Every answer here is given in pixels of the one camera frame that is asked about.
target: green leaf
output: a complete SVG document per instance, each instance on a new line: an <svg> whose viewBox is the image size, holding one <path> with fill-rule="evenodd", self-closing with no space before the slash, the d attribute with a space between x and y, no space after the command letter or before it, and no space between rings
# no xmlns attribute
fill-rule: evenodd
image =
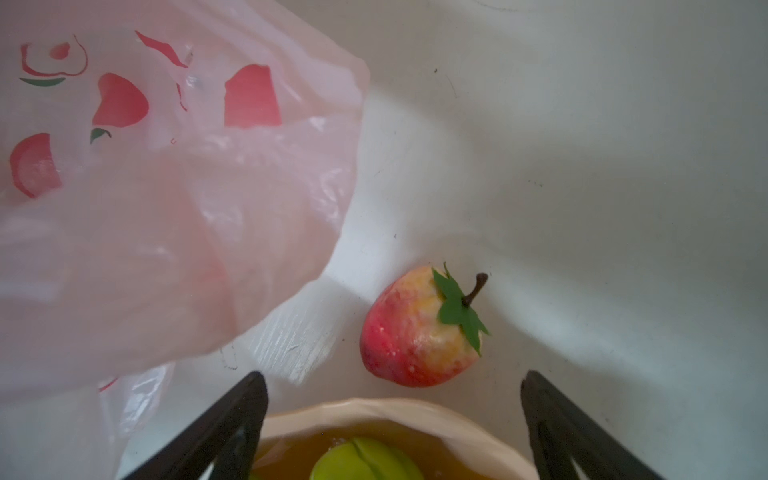
<svg viewBox="0 0 768 480"><path fill-rule="evenodd" d="M435 278L435 285L437 285L438 290L440 290L440 293L445 298L452 298L452 297L458 297L461 299L464 296L464 293L462 293L462 288L458 286L458 283L456 283L456 280L452 278L445 278L443 275L440 275L440 272L432 269L432 276Z"/></svg>
<svg viewBox="0 0 768 480"><path fill-rule="evenodd" d="M440 307L440 311L438 312L437 316L440 319L440 322L444 323L445 325L461 325L463 309L464 305L462 305L461 299L446 299Z"/></svg>
<svg viewBox="0 0 768 480"><path fill-rule="evenodd" d="M458 325L462 329L464 337L467 342L472 346L478 355L480 353L480 332L486 335L490 335L488 329L485 328L483 322L478 318L477 312L475 312L470 306L464 306L462 299L464 293L462 288L458 285L456 280L451 277L448 272L448 267L443 264L445 268L445 274L448 277L444 277L434 268L432 269L432 276L435 279L435 285L438 291L445 297L440 310L438 311L438 319L440 323L445 325Z"/></svg>
<svg viewBox="0 0 768 480"><path fill-rule="evenodd" d="M38 80L37 78L19 78L19 80L26 82L30 85L34 85L35 87L53 87L54 85L58 85L62 83L64 80L66 80L66 78L65 77L52 78L51 80Z"/></svg>
<svg viewBox="0 0 768 480"><path fill-rule="evenodd" d="M91 143L94 143L94 140L96 140L103 134L107 134L109 138L112 138L112 134L106 131L104 128L94 128L93 130L91 130Z"/></svg>

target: bowl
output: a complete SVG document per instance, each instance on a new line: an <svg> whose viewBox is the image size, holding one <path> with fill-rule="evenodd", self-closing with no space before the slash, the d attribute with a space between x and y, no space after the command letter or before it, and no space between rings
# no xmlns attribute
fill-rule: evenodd
<svg viewBox="0 0 768 480"><path fill-rule="evenodd" d="M497 480L538 480L535 467L520 452L466 417L422 400L348 399L269 415L264 419L261 439L270 443L283 437L379 420L442 439L459 461L481 475Z"/></svg>

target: scuff mark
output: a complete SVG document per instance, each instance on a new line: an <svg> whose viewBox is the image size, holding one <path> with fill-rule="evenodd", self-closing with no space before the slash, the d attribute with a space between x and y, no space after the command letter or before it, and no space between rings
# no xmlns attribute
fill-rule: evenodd
<svg viewBox="0 0 768 480"><path fill-rule="evenodd" d="M237 353L235 352L234 345L228 345L223 348L219 349L219 353L221 354L221 364L224 365L224 368L227 368L229 370L237 370Z"/></svg>
<svg viewBox="0 0 768 480"><path fill-rule="evenodd" d="M497 7L495 5L488 5L487 3L480 2L480 0L472 0L474 3L480 5L481 7L490 8L491 10L496 10L497 12L506 12L506 13L527 13L521 10L520 8L506 8L506 7Z"/></svg>
<svg viewBox="0 0 768 480"><path fill-rule="evenodd" d="M448 83L451 84L451 90L453 90L453 98L458 98L458 95L456 94L456 88L453 86L451 78L448 76L448 74L445 74L445 77L448 79Z"/></svg>

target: orange liquid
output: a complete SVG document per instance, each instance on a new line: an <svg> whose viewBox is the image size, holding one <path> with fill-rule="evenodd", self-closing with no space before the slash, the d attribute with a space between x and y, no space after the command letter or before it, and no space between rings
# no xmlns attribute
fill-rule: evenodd
<svg viewBox="0 0 768 480"><path fill-rule="evenodd" d="M253 471L261 480L307 480L325 452L352 437L376 439L403 450L425 480L492 480L466 468L441 439L388 421L260 442Z"/></svg>

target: printed leaf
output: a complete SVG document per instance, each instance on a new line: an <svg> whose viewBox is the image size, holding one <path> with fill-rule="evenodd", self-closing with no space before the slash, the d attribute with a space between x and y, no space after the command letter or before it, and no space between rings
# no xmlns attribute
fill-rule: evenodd
<svg viewBox="0 0 768 480"><path fill-rule="evenodd" d="M51 80L38 80L37 78L19 78L19 80L34 85L35 87L53 87L62 83L66 78L52 78Z"/></svg>
<svg viewBox="0 0 768 480"><path fill-rule="evenodd" d="M106 131L104 128L94 128L93 130L91 130L91 143L94 143L94 140L96 140L103 134L107 134L109 138L112 138L112 134Z"/></svg>

